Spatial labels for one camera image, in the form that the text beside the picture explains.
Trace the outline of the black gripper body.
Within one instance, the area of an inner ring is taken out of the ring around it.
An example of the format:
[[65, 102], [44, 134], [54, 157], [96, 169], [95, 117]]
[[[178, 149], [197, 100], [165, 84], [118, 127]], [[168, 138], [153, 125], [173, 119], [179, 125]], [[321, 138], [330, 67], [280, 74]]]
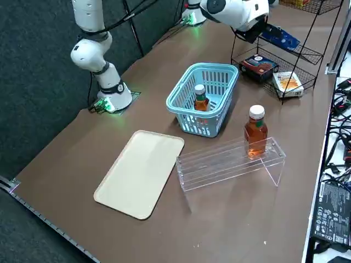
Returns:
[[254, 43], [258, 36], [267, 28], [268, 16], [262, 15], [254, 20], [255, 24], [243, 33], [246, 42]]

